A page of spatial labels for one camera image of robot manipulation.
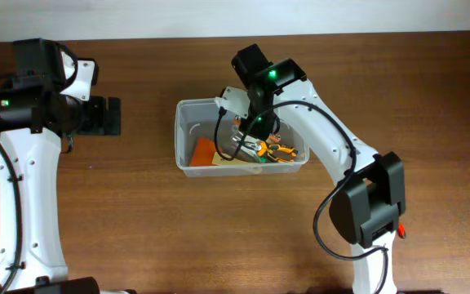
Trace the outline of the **clear plastic storage container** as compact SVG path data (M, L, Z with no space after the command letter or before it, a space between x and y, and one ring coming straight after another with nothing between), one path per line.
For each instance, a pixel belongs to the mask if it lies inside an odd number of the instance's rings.
M292 163L257 163L252 156L239 152L237 158L220 166L191 165L194 151L201 138L214 139L219 108L212 98L182 100L175 114L175 160L188 177L257 176L297 172L309 160L309 147L300 135L284 121L278 134L281 142L298 150Z

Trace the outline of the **orange scraper with wooden handle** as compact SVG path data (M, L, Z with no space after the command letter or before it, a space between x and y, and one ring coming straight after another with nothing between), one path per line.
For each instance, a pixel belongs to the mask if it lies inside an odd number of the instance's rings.
M206 137L199 137L195 144L192 156L189 159L190 167L221 167L221 166L247 166L251 164L261 164L255 154L249 154L243 149L232 161L221 158L217 153L214 141Z

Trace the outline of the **orange socket bit rail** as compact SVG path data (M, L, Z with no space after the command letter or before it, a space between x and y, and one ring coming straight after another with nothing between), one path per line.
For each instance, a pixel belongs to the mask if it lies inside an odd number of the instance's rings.
M242 123L242 119L240 116L235 116L233 119L233 124L239 127ZM271 144L277 144L281 140L281 136L279 135L279 131L281 128L281 121L278 117L275 117L274 129L272 133L268 136L267 142Z

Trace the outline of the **red handled side cutters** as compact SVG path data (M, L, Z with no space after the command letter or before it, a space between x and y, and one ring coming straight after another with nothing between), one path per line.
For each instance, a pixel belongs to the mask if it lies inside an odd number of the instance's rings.
M406 238L406 229L402 223L398 224L397 234L400 238Z

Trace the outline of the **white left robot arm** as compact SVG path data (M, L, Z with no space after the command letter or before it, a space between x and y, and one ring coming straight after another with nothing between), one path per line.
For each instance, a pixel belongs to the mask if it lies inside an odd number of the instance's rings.
M99 67L64 44L13 43L16 70L0 89L0 293L97 293L70 278L57 210L59 158L73 138L117 136L121 101L93 96Z

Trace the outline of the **orange black long-nose pliers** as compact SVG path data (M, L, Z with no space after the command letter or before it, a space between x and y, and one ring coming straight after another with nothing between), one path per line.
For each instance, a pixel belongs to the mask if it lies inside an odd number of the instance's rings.
M265 163L292 163L297 158L299 151L296 148L282 144L271 144L261 140L259 156L264 156Z

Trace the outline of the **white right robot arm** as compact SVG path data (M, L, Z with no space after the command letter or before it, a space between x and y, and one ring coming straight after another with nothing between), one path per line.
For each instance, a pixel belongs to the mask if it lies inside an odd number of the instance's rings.
M353 264L352 291L396 293L392 245L406 211L402 160L380 154L355 136L324 104L292 59L269 61L252 44L232 58L245 89L229 107L242 120L242 140L266 141L281 119L316 154L335 183L313 217L317 243Z

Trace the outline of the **clear case of coloured plugs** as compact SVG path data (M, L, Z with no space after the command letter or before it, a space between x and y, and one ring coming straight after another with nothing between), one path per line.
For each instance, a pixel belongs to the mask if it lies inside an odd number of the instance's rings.
M233 149L236 149L239 146L243 133L239 131L239 127L237 125L232 125L230 130L232 132L230 141L233 145ZM260 148L261 141L259 139L247 136L235 158L246 162L265 163L265 157L258 155Z

